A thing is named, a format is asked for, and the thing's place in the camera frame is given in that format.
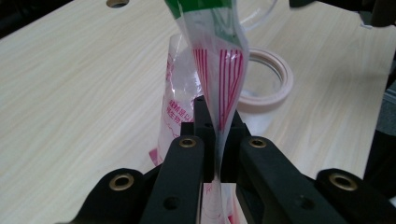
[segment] wooden table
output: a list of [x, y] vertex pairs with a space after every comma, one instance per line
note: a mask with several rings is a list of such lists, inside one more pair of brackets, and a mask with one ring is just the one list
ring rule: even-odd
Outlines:
[[[162, 1], [75, 0], [0, 41], [0, 220], [71, 220], [106, 173], [153, 167], [168, 38]], [[352, 12], [279, 1], [249, 32], [295, 84], [265, 136], [302, 171], [362, 176], [396, 48], [396, 29]]]

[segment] wood grain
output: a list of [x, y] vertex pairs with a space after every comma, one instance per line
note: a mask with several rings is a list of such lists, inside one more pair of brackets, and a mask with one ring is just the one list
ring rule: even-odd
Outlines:
[[[0, 41], [0, 220], [71, 220], [106, 173], [153, 167], [168, 39], [163, 2], [109, 8], [84, 0]], [[368, 30], [357, 14], [278, 2], [247, 34], [283, 57], [293, 91], [265, 136], [306, 175], [362, 175], [390, 62], [394, 27]]]

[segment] table surface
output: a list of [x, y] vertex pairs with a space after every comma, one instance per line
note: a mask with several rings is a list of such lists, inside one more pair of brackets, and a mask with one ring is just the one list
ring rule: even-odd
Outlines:
[[[295, 83], [265, 136], [303, 174], [362, 176], [396, 29], [358, 14], [279, 1], [252, 47], [290, 65]], [[168, 38], [162, 1], [121, 8], [79, 0], [0, 40], [0, 220], [71, 220], [106, 173], [145, 173], [160, 125]]]

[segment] tape roll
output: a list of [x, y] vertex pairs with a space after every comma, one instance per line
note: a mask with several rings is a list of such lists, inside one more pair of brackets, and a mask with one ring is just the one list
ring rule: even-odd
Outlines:
[[278, 75], [281, 84], [279, 90], [270, 95], [252, 96], [241, 94], [237, 108], [247, 113], [265, 113], [275, 110], [282, 105], [291, 91], [293, 73], [289, 65], [280, 56], [269, 50], [250, 49], [249, 52], [249, 60], [271, 67]]

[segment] light wood surface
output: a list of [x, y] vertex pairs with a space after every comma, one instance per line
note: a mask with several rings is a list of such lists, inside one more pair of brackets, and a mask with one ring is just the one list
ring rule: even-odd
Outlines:
[[[75, 0], [0, 40], [0, 222], [71, 220], [106, 173], [153, 168], [168, 38], [163, 1]], [[295, 84], [265, 136], [302, 173], [362, 176], [396, 30], [279, 1], [247, 34], [290, 65]]]

